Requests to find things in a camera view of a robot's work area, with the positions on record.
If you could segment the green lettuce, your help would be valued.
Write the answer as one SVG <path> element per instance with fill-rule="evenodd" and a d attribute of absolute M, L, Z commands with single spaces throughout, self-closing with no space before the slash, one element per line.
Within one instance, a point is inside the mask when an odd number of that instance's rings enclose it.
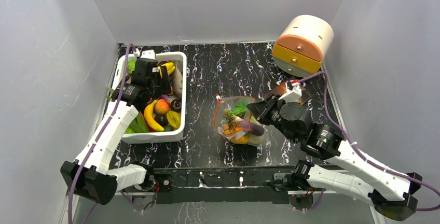
<path fill-rule="evenodd" d="M 231 117 L 237 116 L 239 118 L 244 118 L 246 113 L 248 112 L 248 109 L 246 105 L 243 102 L 238 102 L 232 110 L 229 112 L 229 115 Z"/>

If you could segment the purple eggplant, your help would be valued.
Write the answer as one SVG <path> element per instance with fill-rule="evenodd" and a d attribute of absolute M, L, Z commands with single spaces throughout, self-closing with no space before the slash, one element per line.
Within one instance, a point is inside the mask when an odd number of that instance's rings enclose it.
<path fill-rule="evenodd" d="M 244 120 L 237 116 L 233 116 L 232 119 L 241 129 L 247 130 L 248 132 L 250 132 L 251 135 L 262 136 L 265 132 L 264 128 L 257 123 L 253 123 L 249 120 Z"/>

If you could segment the clear zip top bag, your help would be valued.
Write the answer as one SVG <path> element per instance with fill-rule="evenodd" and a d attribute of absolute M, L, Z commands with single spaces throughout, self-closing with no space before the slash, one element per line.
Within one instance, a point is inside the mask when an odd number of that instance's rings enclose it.
<path fill-rule="evenodd" d="M 265 129 L 258 123 L 247 105 L 255 103 L 249 96 L 216 96 L 217 106 L 213 118 L 216 134 L 233 144 L 258 147 L 265 139 Z"/>

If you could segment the red peach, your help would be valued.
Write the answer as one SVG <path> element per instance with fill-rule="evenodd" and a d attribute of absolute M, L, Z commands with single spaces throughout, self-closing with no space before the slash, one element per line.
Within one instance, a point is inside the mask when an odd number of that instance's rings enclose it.
<path fill-rule="evenodd" d="M 159 99 L 153 108 L 155 114 L 166 114 L 170 110 L 170 104 L 164 99 Z"/>

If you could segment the brown longan bunch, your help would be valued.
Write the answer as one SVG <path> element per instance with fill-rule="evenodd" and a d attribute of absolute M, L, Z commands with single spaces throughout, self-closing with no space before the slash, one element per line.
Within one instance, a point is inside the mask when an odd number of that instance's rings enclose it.
<path fill-rule="evenodd" d="M 222 122 L 221 126 L 221 132 L 223 135 L 233 135 L 239 131 L 241 131 L 241 128 L 235 121 L 233 114 L 230 112 L 230 110 L 226 109 L 224 110 L 224 121 Z"/>

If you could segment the single yellow banana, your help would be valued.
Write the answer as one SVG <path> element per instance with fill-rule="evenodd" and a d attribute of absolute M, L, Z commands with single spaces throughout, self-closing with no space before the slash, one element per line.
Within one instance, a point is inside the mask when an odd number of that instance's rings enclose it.
<path fill-rule="evenodd" d="M 156 104 L 157 100 L 153 100 L 150 104 L 148 104 L 144 109 L 144 118 L 147 125 L 156 132 L 164 132 L 164 127 L 161 126 L 153 116 L 153 108 Z"/>

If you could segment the orange bell pepper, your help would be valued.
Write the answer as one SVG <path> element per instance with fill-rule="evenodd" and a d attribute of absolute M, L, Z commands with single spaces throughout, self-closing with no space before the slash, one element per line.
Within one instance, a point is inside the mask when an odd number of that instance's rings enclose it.
<path fill-rule="evenodd" d="M 249 143 L 250 140 L 250 136 L 249 135 L 243 135 L 240 138 L 236 138 L 236 137 L 231 137 L 229 139 L 230 142 L 234 143 L 234 144 L 241 144 L 241 145 L 246 145 Z"/>

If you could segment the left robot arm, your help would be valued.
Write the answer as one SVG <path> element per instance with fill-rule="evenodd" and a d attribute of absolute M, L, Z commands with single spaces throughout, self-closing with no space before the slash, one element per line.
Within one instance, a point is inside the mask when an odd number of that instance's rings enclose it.
<path fill-rule="evenodd" d="M 138 58 L 130 75 L 122 73 L 92 138 L 74 161 L 65 161 L 60 168 L 71 193 L 106 205 L 124 188 L 134 185 L 143 191 L 153 188 L 155 177 L 147 172 L 147 166 L 135 164 L 111 170 L 109 164 L 126 129 L 140 111 L 151 99 L 170 92 L 167 69 L 156 59 Z"/>

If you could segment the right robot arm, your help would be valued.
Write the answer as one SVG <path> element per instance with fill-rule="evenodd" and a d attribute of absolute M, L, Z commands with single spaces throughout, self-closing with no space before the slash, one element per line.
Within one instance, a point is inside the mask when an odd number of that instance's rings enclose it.
<path fill-rule="evenodd" d="M 348 171 L 338 173 L 300 160 L 292 174 L 274 174 L 272 187 L 285 191 L 332 190 L 361 200 L 395 221 L 404 221 L 416 212 L 418 200 L 413 194 L 420 185 L 413 179 L 421 180 L 419 174 L 399 174 L 363 161 L 348 141 L 330 125 L 313 122 L 310 111 L 299 103 L 287 103 L 274 95 L 246 107 L 260 124 L 272 125 L 289 140 L 298 142 L 304 153 Z"/>

